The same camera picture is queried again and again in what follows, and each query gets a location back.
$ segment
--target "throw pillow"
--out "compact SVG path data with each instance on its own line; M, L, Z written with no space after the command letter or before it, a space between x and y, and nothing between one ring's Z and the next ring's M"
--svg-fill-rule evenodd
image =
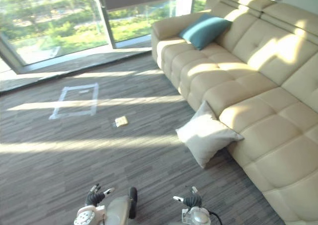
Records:
M190 149L202 168L218 150L243 139L242 135L215 118L212 109L204 101L191 120L176 130L180 140Z
M202 50L231 24L230 21L210 14L203 14L193 24L185 28L179 36L198 50Z

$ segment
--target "white pillow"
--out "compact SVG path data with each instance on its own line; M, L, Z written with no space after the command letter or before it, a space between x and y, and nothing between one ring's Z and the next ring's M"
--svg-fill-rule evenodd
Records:
M191 120L176 129L179 139L190 149L202 168L218 150L233 141L244 139L215 118L209 104L204 101Z

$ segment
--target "sofa backrest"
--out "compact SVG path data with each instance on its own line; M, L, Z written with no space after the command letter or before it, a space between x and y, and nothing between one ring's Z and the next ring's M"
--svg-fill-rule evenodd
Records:
M232 53L318 112L318 15L276 3Z
M232 25L216 42L231 52L247 29L261 16L262 10L274 3L273 0L220 0L211 14L231 21Z

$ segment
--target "beige leather sofa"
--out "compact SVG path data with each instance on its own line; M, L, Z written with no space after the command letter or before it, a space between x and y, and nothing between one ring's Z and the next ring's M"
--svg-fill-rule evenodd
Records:
M318 15L272 0L220 0L232 21L201 51L178 37L202 13L152 26L153 58L197 110L244 136L229 152L287 225L318 225Z

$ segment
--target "small object on floor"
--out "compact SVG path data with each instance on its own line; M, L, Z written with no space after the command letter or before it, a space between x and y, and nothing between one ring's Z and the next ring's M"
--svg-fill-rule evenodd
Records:
M126 126L128 124L128 120L126 116L118 117L115 119L116 127Z

